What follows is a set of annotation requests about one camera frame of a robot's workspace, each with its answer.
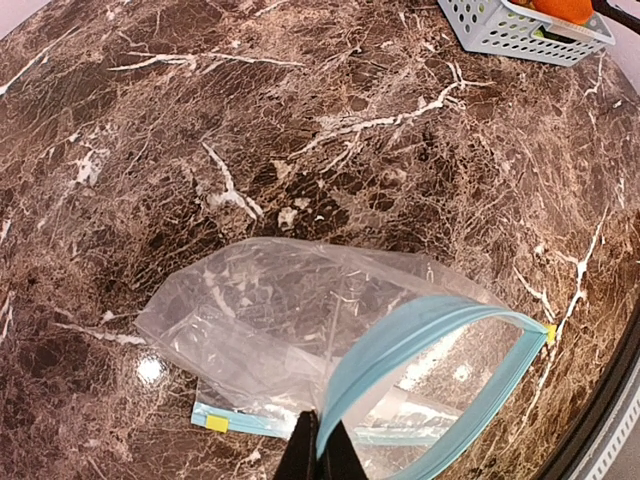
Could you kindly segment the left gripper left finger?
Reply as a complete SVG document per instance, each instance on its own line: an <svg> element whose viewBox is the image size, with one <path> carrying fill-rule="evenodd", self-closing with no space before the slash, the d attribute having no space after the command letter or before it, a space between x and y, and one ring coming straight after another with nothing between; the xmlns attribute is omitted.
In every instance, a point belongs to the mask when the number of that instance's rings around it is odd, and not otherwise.
<svg viewBox="0 0 640 480"><path fill-rule="evenodd" d="M314 411L301 412L273 476L274 480L314 480L317 478L317 433L318 417L316 413Z"/></svg>

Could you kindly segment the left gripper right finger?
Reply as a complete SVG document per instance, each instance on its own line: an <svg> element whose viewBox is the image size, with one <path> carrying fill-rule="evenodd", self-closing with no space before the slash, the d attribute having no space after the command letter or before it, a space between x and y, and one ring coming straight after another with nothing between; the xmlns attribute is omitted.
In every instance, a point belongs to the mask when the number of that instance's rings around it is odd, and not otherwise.
<svg viewBox="0 0 640 480"><path fill-rule="evenodd" d="M368 479L342 422L339 422L332 431L325 450L317 462L316 478L321 480Z"/></svg>

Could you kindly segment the clear zip bag blue zipper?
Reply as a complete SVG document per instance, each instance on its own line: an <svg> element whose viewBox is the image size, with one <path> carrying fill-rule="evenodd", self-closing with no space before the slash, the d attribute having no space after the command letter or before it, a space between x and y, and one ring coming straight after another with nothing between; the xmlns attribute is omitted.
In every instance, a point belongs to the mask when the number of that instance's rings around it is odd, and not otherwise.
<svg viewBox="0 0 640 480"><path fill-rule="evenodd" d="M431 446L350 437L371 479L441 474L556 335L426 256L267 237L171 274L136 325L224 407L314 411L320 455L394 386L461 412Z"/></svg>

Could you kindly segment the orange toy fruit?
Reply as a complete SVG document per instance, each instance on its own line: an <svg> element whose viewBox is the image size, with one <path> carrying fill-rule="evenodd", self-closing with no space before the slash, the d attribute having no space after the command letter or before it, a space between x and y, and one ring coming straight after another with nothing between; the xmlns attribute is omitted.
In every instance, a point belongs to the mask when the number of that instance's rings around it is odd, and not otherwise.
<svg viewBox="0 0 640 480"><path fill-rule="evenodd" d="M586 24L594 14L590 0L511 0L511 3L576 25Z"/></svg>

